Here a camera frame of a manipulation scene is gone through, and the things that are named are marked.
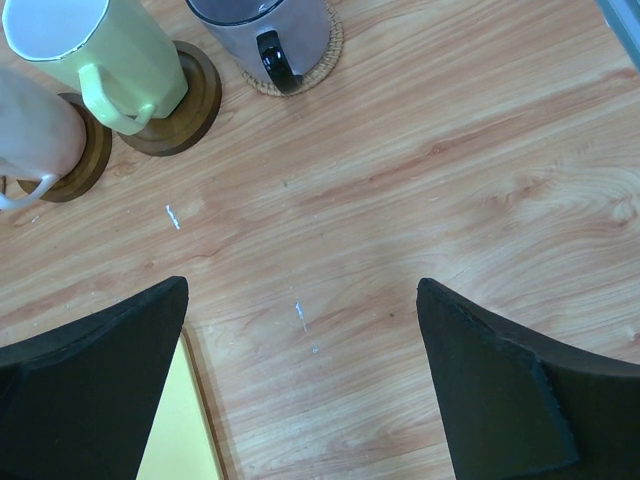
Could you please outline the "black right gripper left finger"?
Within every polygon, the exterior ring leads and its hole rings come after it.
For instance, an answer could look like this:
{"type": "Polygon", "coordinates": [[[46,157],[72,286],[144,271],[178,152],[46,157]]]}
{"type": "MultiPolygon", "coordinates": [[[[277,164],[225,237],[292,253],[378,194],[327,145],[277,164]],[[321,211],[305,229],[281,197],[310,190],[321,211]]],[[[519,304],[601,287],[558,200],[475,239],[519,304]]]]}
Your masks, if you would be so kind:
{"type": "Polygon", "coordinates": [[[188,300],[172,276],[2,347],[2,478],[135,478],[188,300]]]}

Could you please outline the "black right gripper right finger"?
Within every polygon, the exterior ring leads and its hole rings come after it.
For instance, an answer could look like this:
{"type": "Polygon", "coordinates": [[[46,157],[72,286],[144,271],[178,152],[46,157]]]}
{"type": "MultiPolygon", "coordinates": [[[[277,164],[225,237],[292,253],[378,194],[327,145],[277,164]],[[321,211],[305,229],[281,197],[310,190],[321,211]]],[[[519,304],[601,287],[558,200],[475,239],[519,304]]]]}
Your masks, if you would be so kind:
{"type": "Polygon", "coordinates": [[[417,315],[459,479],[635,479],[639,368],[486,310],[431,278],[417,315]]]}

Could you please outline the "pink mug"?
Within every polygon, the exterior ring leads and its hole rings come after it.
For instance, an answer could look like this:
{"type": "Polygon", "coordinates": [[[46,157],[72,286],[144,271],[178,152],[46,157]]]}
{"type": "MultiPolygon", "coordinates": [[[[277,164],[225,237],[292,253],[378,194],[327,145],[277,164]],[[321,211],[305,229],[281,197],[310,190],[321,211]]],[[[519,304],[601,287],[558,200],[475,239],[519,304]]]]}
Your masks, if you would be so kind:
{"type": "Polygon", "coordinates": [[[79,162],[86,127],[60,96],[7,67],[1,69],[1,174],[38,183],[28,196],[1,196],[3,210],[28,207],[79,162]]]}

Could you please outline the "white mug green handle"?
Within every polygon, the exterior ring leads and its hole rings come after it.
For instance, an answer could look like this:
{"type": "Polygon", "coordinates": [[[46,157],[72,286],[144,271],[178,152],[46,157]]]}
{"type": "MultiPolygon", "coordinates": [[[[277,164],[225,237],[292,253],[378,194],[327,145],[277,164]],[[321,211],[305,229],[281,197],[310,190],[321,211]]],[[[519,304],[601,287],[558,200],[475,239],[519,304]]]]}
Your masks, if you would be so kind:
{"type": "Polygon", "coordinates": [[[167,118],[188,91],[173,41],[138,1],[8,1],[2,26],[15,54],[118,133],[167,118]]]}

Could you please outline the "purple transparent cup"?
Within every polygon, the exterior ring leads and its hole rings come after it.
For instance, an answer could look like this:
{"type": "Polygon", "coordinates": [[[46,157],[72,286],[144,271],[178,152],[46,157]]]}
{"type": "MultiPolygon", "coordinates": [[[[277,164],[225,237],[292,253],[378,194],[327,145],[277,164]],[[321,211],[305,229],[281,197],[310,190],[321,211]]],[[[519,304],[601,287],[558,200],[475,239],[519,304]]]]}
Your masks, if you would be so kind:
{"type": "Polygon", "coordinates": [[[321,0],[199,0],[187,6],[245,72],[285,95],[301,88],[329,45],[330,17],[321,0]]]}

